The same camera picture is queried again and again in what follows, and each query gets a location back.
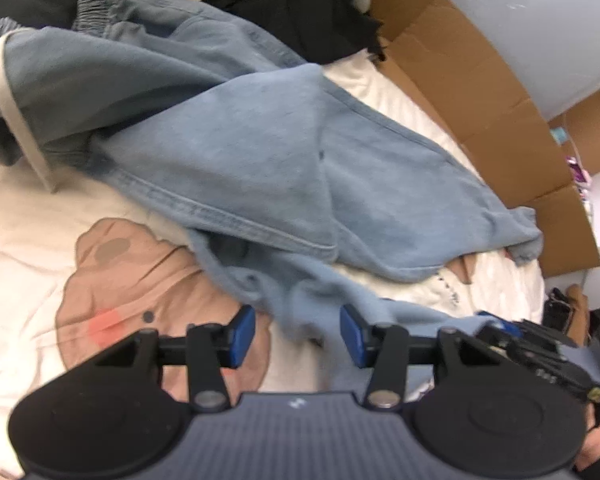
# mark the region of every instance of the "plastic sheet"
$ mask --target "plastic sheet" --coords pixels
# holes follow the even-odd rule
[[[545,119],[600,89],[600,0],[452,0],[516,73]]]

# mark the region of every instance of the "white drawstring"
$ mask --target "white drawstring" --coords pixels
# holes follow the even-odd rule
[[[18,28],[17,30],[10,30],[0,37],[0,114],[20,145],[22,154],[29,161],[33,171],[40,178],[45,189],[53,193],[56,190],[56,180],[53,171],[46,161],[45,155],[40,150],[27,121],[22,116],[22,113],[20,113],[20,109],[13,98],[13,93],[11,93],[9,79],[4,67],[4,46],[7,43],[8,37],[23,30],[32,29]]]

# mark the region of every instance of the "person's hand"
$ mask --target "person's hand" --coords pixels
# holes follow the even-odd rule
[[[600,460],[600,426],[595,428],[596,415],[593,404],[587,405],[586,418],[588,433],[576,457],[575,466],[578,471],[582,471]]]

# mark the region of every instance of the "black round joint cover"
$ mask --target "black round joint cover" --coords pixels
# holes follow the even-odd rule
[[[420,441],[487,478],[535,478],[568,466],[585,436],[582,405],[526,371],[512,381],[509,371],[475,368],[436,386],[416,406]]]
[[[151,383],[50,383],[16,406],[8,431],[27,472],[106,480],[160,458],[181,424],[178,403]]]

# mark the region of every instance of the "bed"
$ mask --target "bed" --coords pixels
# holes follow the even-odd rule
[[[366,51],[326,66],[324,73],[367,105],[440,144],[475,173],[451,136],[379,73]],[[51,195],[23,161],[0,167],[0,473],[4,476],[21,473],[6,432],[10,409],[66,369],[56,323],[66,284],[76,273],[78,239],[102,219],[124,219],[146,226],[158,240],[174,246],[187,243],[178,225],[110,187],[69,168],[59,170],[59,179],[61,189]],[[379,296],[412,301],[451,316],[487,310],[506,319],[540,320],[544,284],[536,261],[516,267],[506,251],[499,250],[468,255],[460,264],[464,272],[448,266],[411,285],[342,265],[335,268]],[[286,340],[275,322],[268,331],[270,361],[260,390],[320,389],[320,349],[311,342]],[[291,373],[295,368],[300,371]]]

